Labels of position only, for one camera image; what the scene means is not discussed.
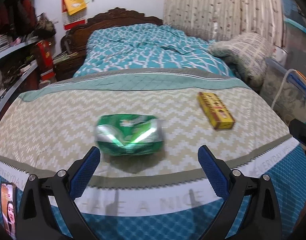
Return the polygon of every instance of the carved headboard crest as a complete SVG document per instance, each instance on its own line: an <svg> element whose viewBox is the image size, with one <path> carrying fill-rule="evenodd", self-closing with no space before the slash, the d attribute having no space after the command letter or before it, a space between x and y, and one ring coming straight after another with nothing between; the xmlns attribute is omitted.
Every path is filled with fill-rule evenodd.
<svg viewBox="0 0 306 240"><path fill-rule="evenodd" d="M106 13L99 13L93 18L89 18L86 24L77 25L68 31L67 35L61 39L62 52L66 51L65 41L71 52L85 50L86 43L95 30L107 29L111 27L129 26L133 24L153 23L162 25L161 19L154 16L145 17L144 13L137 11L127 11L124 8L114 8Z"/></svg>

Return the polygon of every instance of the silver screw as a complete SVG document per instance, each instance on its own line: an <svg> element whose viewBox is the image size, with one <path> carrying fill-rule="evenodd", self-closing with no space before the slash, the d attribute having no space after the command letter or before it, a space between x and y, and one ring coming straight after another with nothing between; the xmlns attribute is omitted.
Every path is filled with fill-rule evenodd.
<svg viewBox="0 0 306 240"><path fill-rule="evenodd" d="M264 174L264 175L263 175L263 179L265 179L265 180L270 180L270 176L268 176L267 174Z"/></svg>
<svg viewBox="0 0 306 240"><path fill-rule="evenodd" d="M33 175L30 175L30 176L29 176L29 181L35 180L35 177L36 177L36 176L35 176L34 174L33 174Z"/></svg>
<svg viewBox="0 0 306 240"><path fill-rule="evenodd" d="M65 171L65 170L60 170L60 171L58 172L58 176L59 176L59 177L63 177L65 174L66 174L66 171Z"/></svg>
<svg viewBox="0 0 306 240"><path fill-rule="evenodd" d="M233 170L232 173L233 173L233 175L236 176L236 177L240 176L240 171L239 171L239 170Z"/></svg>

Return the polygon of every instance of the smartphone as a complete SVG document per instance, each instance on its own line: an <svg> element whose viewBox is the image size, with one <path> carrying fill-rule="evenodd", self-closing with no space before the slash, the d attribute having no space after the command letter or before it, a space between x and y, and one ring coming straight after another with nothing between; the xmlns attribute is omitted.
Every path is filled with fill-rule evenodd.
<svg viewBox="0 0 306 240"><path fill-rule="evenodd" d="M1 211L4 228L16 240L15 229L17 219L17 187L13 183L1 183Z"/></svg>

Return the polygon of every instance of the green package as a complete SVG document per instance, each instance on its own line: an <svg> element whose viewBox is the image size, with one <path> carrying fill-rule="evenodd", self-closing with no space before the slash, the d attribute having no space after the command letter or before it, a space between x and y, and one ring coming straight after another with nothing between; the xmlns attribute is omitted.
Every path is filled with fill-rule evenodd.
<svg viewBox="0 0 306 240"><path fill-rule="evenodd" d="M104 154L152 154L163 146L162 122L153 115L103 115L95 127L95 139Z"/></svg>

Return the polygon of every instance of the blue blanket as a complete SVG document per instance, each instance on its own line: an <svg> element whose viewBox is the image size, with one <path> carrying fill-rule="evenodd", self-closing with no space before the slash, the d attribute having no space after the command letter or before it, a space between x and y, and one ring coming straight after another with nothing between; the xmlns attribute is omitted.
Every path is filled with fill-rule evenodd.
<svg viewBox="0 0 306 240"><path fill-rule="evenodd" d="M168 25L138 24L96 30L87 42L84 64L74 77L127 68L199 68L234 77L221 59L206 52L208 45L209 42L188 37Z"/></svg>

